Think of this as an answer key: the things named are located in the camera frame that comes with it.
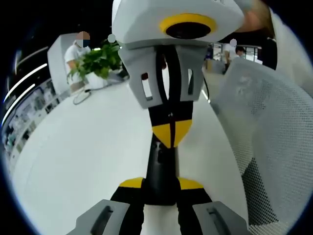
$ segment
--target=black cord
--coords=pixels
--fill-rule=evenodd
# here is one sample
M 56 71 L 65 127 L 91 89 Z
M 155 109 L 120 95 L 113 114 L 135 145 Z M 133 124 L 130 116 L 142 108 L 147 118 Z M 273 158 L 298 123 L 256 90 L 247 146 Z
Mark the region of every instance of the black cord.
M 96 89 L 86 89 L 86 90 L 84 90 L 85 89 L 85 85 L 84 85 L 84 88 L 77 94 L 77 96 L 73 99 L 73 104 L 74 105 L 78 105 L 78 104 L 81 104 L 81 103 L 83 103 L 89 96 L 91 96 L 91 92 L 92 91 L 97 91 L 97 90 L 101 90 L 101 89 L 104 89 L 104 88 L 106 88 L 106 87 L 109 87 L 109 86 L 111 86 L 112 84 L 108 84 L 108 85 L 106 85 L 106 86 L 104 86 L 104 87 L 102 87 L 102 88 L 96 88 Z M 76 99 L 80 96 L 80 94 L 81 93 L 83 93 L 83 92 L 85 92 L 85 93 L 89 93 L 83 100 L 81 100 L 81 101 L 79 101 L 79 102 L 76 102 Z
M 76 102 L 76 99 L 80 96 L 81 93 L 89 93 L 83 100 L 79 101 L 79 102 Z M 90 89 L 87 89 L 85 90 L 85 86 L 84 88 L 77 94 L 77 96 L 73 99 L 73 104 L 74 105 L 78 105 L 82 102 L 84 102 L 89 96 L 91 96 L 91 90 Z
M 207 92 L 207 100 L 209 100 L 209 99 L 210 99 L 209 88 L 208 88 L 208 86 L 207 86 L 205 77 L 203 77 L 203 79 L 204 79 L 204 83 L 205 83 L 205 87 L 206 87 L 206 92 Z

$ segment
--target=white table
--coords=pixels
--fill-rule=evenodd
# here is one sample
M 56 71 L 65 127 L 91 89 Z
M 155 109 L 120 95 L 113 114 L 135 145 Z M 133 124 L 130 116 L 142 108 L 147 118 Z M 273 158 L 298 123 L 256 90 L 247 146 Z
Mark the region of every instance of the white table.
M 19 135 L 17 136 L 17 138 L 15 139 L 15 144 L 12 148 L 12 152 L 10 154 L 9 157 L 9 161 L 8 161 L 8 168 L 9 168 L 9 174 L 11 174 L 12 172 L 14 172 L 15 169 L 15 164 L 18 161 L 19 155 L 21 150 L 24 147 L 24 139 L 23 139 L 23 135 L 25 134 L 25 132 L 27 130 L 29 130 L 30 132 L 33 131 L 33 129 L 36 128 L 36 126 L 39 125 L 39 123 L 47 116 L 47 112 L 46 112 L 46 108 L 56 102 L 57 100 L 59 100 L 59 95 L 54 96 L 53 99 L 51 99 L 41 110 L 38 110 L 34 116 L 31 118 L 31 120 L 27 121 L 24 124 L 23 129 L 19 132 Z
M 62 235 L 126 179 L 145 177 L 151 123 L 128 83 L 65 99 L 36 128 L 16 163 L 13 186 L 40 234 Z M 204 96 L 179 146 L 180 176 L 196 180 L 246 221 L 242 179 L 227 137 Z M 176 207 L 145 206 L 142 235 L 180 234 Z

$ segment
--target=person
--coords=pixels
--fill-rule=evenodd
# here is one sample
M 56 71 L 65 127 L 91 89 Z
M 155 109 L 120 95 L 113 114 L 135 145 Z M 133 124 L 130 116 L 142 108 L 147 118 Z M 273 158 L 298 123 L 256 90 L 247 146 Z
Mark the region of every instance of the person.
M 235 47 L 233 47 L 231 44 L 224 44 L 224 64 L 225 64 L 225 70 L 224 73 L 226 73 L 230 62 L 236 57 L 236 50 Z
M 244 54 L 246 52 L 246 50 L 243 47 L 241 47 L 241 46 L 236 46 L 235 51 L 236 51 L 236 56 L 235 57 L 241 57 L 241 58 L 244 56 Z
M 262 45 L 261 58 L 263 65 L 273 70 L 276 70 L 277 66 L 277 45 L 276 40 L 268 37 Z
M 276 41 L 276 71 L 294 81 L 313 97 L 313 67 L 293 31 L 261 0 L 235 0 L 235 2 L 245 15 L 243 25 L 236 32 L 267 29 L 271 38 Z
M 71 45 L 65 52 L 64 60 L 65 60 L 65 68 L 67 74 L 71 71 L 71 69 L 74 69 L 76 67 L 75 62 L 77 59 L 79 59 L 81 56 L 83 56 L 86 53 L 89 53 L 91 51 L 90 47 L 80 47 L 76 40 L 73 42 L 73 45 Z M 73 76 L 68 78 L 68 83 L 70 85 L 70 91 L 71 93 L 79 90 L 82 88 L 85 84 L 81 77 L 79 77 L 78 74 L 74 74 Z

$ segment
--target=ceiling light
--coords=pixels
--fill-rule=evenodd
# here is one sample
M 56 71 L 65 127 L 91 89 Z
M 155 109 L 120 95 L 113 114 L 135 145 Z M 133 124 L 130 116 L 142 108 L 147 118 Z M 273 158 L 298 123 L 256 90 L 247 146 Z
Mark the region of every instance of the ceiling light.
M 45 63 L 43 65 L 40 65 L 38 68 L 34 69 L 32 72 L 28 73 L 26 76 L 24 76 L 20 81 L 18 81 L 11 90 L 9 90 L 8 94 L 6 94 L 4 101 L 6 101 L 6 99 L 11 95 L 11 93 L 28 77 L 30 77 L 31 75 L 33 75 L 35 72 L 41 70 L 42 68 L 46 67 L 48 64 Z
M 1 126 L 3 126 L 4 121 L 6 120 L 6 118 L 9 116 L 10 112 L 12 111 L 12 109 L 15 107 L 15 105 L 24 97 L 24 95 L 26 95 L 31 89 L 33 89 L 35 86 L 35 84 L 31 85 L 29 88 L 27 88 L 14 102 L 13 104 L 10 106 L 10 108 L 8 109 L 8 111 L 6 111 L 3 119 L 2 119 L 2 123 Z

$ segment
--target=white planter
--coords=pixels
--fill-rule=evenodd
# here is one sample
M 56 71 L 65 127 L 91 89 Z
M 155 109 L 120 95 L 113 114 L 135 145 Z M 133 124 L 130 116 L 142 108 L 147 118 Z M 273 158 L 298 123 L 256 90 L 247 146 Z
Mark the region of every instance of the white planter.
M 90 89 L 100 89 L 108 85 L 105 79 L 98 77 L 94 72 L 87 74 L 86 79 L 88 80 L 88 87 Z
M 124 81 L 122 78 L 116 75 L 115 71 L 110 71 L 107 79 L 98 77 L 94 72 L 87 74 L 86 78 L 89 83 L 88 84 L 89 89 L 100 89 L 108 85 L 117 84 Z

